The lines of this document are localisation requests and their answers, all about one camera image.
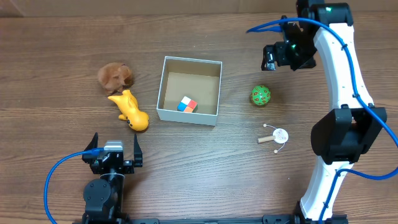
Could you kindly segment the yellow toy whale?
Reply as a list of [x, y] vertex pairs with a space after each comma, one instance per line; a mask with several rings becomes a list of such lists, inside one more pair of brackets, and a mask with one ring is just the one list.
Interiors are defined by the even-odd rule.
[[112, 95], [109, 100], [116, 103], [121, 114], [120, 120], [126, 121], [135, 131], [145, 131], [149, 126], [149, 115], [139, 109], [137, 99], [130, 90], [123, 90], [122, 95]]

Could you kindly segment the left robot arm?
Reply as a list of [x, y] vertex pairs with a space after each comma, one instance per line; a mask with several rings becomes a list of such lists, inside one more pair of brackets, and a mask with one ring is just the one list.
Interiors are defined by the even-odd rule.
[[93, 136], [82, 160], [99, 178], [90, 181], [84, 188], [82, 223], [132, 223], [129, 215], [123, 212], [122, 205], [125, 176], [133, 174], [136, 167], [143, 165], [137, 138], [134, 138], [133, 156], [133, 160], [124, 159], [121, 141], [107, 141], [104, 147], [98, 147], [98, 134]]

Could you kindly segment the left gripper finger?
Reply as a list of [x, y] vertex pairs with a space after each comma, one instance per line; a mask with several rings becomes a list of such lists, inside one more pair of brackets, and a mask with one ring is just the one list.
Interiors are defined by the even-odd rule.
[[[92, 151], [92, 150], [96, 149], [97, 147], [98, 147], [98, 133], [95, 133], [93, 136], [93, 139], [86, 147], [85, 152]], [[94, 163], [94, 161], [96, 160], [97, 157], [98, 157], [97, 154], [89, 153], [89, 154], [82, 155], [82, 160], [85, 163]]]
[[137, 140], [137, 134], [134, 135], [134, 167], [142, 167], [143, 166], [143, 155], [141, 151], [141, 147]]

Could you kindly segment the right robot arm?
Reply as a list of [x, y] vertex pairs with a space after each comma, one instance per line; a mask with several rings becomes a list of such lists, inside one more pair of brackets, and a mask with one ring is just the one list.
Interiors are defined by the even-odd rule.
[[375, 106], [364, 84], [349, 5], [301, 0], [296, 10], [296, 17], [284, 16], [255, 28], [283, 36], [282, 41], [264, 47], [262, 70], [313, 68], [318, 54], [328, 85], [330, 110], [313, 126], [310, 136], [315, 168], [290, 221], [346, 223], [344, 215], [333, 214], [333, 203], [345, 175], [386, 127], [387, 113]]

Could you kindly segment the brown plush toy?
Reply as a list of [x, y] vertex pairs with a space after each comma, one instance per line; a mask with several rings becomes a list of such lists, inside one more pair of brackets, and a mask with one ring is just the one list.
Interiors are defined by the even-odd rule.
[[122, 92], [134, 84], [132, 70], [121, 62], [111, 62], [98, 70], [98, 81], [107, 95]]

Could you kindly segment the colourful puzzle cube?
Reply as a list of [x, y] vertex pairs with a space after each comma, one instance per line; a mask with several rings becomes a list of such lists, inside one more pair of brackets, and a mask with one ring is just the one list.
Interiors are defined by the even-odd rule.
[[184, 96], [177, 106], [177, 111], [194, 113], [197, 110], [198, 103], [191, 98]]

